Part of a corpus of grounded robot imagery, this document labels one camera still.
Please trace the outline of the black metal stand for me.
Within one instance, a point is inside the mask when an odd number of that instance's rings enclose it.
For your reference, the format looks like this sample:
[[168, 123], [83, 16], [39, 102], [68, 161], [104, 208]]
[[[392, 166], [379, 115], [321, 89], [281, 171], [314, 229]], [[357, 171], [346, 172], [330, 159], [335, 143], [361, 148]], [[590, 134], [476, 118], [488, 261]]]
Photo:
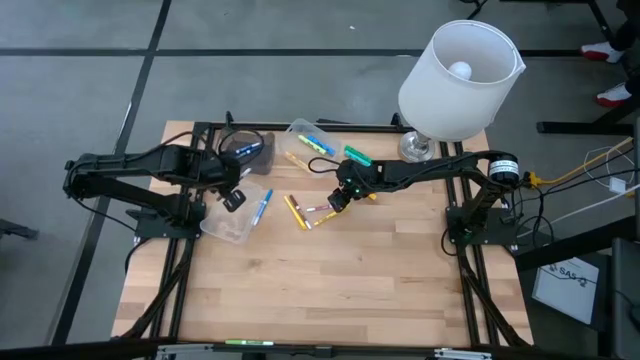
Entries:
[[[599, 274], [588, 324], [533, 299], [539, 267], [577, 258]], [[640, 360], [640, 216], [629, 216], [515, 256], [534, 343], [572, 355]]]

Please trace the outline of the frosted plastic bin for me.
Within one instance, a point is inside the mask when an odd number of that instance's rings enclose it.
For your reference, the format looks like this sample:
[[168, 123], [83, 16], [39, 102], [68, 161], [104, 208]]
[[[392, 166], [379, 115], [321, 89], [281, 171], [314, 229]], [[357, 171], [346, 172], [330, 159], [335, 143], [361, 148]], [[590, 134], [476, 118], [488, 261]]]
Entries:
[[[323, 143], [329, 145], [335, 149], [335, 156], [330, 156], [328, 153], [321, 155], [314, 151], [309, 146], [305, 145], [298, 139], [298, 135], [307, 137], [308, 135], [314, 136]], [[278, 153], [285, 157], [286, 152], [290, 152], [300, 160], [306, 162], [312, 174], [307, 173], [300, 169], [303, 173], [313, 177], [325, 177], [332, 175], [331, 169], [336, 168], [343, 160], [343, 145], [341, 141], [334, 135], [330, 135], [318, 126], [306, 121], [305, 119], [298, 118], [291, 123], [287, 130], [278, 136], [276, 140]]]

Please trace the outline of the light green Sharpie highlighter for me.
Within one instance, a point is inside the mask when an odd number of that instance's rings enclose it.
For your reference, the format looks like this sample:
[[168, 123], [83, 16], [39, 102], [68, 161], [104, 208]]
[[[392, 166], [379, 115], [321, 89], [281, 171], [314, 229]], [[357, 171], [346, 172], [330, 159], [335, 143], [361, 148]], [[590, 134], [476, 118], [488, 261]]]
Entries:
[[326, 150], [317, 145], [316, 143], [314, 143], [313, 141], [311, 141], [309, 138], [303, 136], [303, 135], [298, 135], [298, 139], [304, 143], [305, 145], [309, 146], [310, 148], [312, 148], [314, 151], [318, 152], [321, 155], [325, 155], [326, 154]]

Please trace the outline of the brown Expo marker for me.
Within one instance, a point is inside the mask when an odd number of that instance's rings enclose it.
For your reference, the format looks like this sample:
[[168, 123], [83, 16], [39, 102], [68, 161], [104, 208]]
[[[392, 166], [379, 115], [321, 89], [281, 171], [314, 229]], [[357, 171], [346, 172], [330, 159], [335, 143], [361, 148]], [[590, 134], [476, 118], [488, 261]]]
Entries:
[[310, 222], [308, 221], [308, 219], [305, 217], [305, 215], [304, 215], [299, 203], [297, 202], [297, 200], [294, 198], [293, 195], [289, 195], [289, 199], [292, 202], [294, 209], [298, 213], [298, 215], [299, 215], [300, 219], [302, 220], [302, 223], [304, 224], [306, 229], [307, 230], [312, 230], [312, 226], [311, 226]]

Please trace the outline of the black chair leg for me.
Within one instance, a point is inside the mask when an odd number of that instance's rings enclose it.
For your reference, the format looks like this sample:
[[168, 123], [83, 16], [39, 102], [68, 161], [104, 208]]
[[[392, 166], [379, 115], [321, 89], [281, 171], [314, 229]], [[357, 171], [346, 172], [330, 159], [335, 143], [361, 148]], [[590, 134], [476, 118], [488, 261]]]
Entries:
[[0, 218], [0, 239], [4, 235], [14, 235], [27, 240], [36, 240], [39, 235], [39, 231]]

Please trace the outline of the silver bracket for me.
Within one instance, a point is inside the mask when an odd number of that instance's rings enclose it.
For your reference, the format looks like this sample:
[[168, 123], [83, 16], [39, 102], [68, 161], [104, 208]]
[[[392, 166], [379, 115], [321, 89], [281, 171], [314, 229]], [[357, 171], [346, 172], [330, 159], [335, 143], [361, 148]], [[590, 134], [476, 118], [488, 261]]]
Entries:
[[177, 355], [212, 352], [213, 344], [171, 344], [157, 348], [155, 360], [175, 360]]
[[491, 353], [439, 348], [434, 351], [436, 360], [493, 360]]

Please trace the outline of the person's shoe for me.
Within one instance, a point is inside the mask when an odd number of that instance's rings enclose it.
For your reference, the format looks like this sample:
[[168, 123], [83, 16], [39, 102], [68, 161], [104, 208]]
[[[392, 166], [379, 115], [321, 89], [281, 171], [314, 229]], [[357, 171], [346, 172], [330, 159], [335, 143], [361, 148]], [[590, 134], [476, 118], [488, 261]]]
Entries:
[[614, 49], [609, 42], [582, 45], [579, 51], [588, 60], [610, 64], [618, 63], [625, 55], [624, 51]]
[[598, 105], [605, 108], [615, 108], [629, 100], [632, 94], [626, 89], [625, 83], [620, 83], [595, 97]]

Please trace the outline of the white printed sheet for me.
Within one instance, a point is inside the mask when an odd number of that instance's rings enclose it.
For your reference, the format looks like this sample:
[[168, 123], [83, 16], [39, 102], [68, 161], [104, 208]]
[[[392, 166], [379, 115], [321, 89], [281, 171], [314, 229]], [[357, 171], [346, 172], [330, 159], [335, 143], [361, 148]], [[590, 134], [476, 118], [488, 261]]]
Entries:
[[586, 325], [592, 323], [599, 269], [579, 258], [537, 269], [532, 298]]

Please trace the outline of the white shade silver table lamp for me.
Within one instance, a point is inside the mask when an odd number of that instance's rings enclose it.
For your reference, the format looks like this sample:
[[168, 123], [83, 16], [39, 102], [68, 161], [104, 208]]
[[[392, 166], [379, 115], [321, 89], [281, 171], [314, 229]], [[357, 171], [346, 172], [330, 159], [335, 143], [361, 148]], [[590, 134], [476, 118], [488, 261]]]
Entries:
[[401, 158], [429, 160], [437, 141], [482, 132], [525, 69], [514, 42], [492, 25], [456, 20], [439, 27], [399, 89], [400, 115], [412, 127], [400, 140]]

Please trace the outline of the blue Sharpie highlighter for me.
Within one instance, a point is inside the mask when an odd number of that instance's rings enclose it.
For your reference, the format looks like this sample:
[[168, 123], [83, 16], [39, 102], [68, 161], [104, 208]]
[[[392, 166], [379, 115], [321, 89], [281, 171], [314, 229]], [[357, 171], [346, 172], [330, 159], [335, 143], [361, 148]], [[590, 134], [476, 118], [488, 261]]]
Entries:
[[317, 139], [314, 136], [308, 135], [307, 138], [313, 142], [314, 144], [318, 145], [320, 148], [324, 149], [326, 151], [326, 153], [328, 153], [330, 156], [335, 156], [336, 152], [335, 149], [330, 147], [329, 145], [323, 143], [322, 141], [320, 141], [319, 139]]

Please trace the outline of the yellow thin marker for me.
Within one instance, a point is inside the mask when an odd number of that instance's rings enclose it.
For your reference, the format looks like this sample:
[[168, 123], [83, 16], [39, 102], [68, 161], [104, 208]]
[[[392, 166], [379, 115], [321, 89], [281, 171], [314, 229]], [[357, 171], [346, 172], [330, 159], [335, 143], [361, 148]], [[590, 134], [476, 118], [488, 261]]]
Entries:
[[291, 211], [291, 213], [293, 214], [294, 218], [296, 219], [296, 222], [299, 225], [299, 227], [303, 231], [306, 231], [307, 230], [306, 224], [304, 223], [304, 221], [300, 217], [298, 211], [296, 210], [296, 208], [294, 207], [293, 203], [291, 202], [290, 197], [288, 195], [285, 195], [283, 198], [284, 198], [284, 201], [287, 204], [289, 210]]
[[320, 225], [326, 223], [327, 221], [329, 221], [331, 219], [334, 219], [337, 216], [340, 216], [341, 214], [343, 214], [345, 212], [346, 212], [346, 210], [343, 210], [343, 211], [340, 211], [340, 212], [333, 211], [333, 212], [325, 215], [324, 217], [320, 218], [319, 220], [315, 221], [313, 226], [314, 227], [320, 226]]

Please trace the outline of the black desk frame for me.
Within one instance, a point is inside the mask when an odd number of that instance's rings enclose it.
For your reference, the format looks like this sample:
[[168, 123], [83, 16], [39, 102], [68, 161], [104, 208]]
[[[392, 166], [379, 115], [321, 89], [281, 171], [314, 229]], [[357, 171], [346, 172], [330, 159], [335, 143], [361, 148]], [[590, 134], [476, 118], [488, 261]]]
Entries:
[[[607, 20], [600, 10], [597, 0], [543, 0], [551, 4], [585, 4], [588, 5], [598, 27], [606, 40], [614, 36]], [[640, 96], [631, 97], [624, 104], [613, 108], [593, 122], [538, 122], [537, 131], [541, 134], [563, 135], [626, 135], [634, 134], [635, 125], [622, 124], [621, 121], [634, 111], [640, 110]]]

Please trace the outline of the transparent plastic bin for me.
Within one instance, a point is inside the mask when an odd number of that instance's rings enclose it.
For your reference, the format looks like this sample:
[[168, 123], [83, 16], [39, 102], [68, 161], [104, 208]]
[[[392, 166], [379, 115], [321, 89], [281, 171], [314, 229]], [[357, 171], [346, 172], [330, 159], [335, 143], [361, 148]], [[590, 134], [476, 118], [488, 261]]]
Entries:
[[204, 233], [233, 244], [243, 244], [248, 240], [266, 190], [250, 181], [243, 181], [238, 189], [245, 195], [246, 201], [234, 212], [228, 212], [223, 201], [217, 201], [216, 195], [206, 194], [206, 216], [200, 222]]

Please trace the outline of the brown translucent plastic bin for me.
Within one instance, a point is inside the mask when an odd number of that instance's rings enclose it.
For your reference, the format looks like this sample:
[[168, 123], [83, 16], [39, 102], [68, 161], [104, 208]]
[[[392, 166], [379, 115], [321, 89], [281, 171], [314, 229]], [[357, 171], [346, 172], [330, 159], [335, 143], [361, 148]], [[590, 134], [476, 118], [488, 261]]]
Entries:
[[219, 153], [234, 151], [253, 143], [261, 143], [263, 147], [249, 155], [239, 157], [242, 170], [250, 167], [251, 174], [268, 175], [275, 158], [275, 136], [271, 132], [260, 133], [255, 130], [223, 129], [218, 136], [216, 149]]

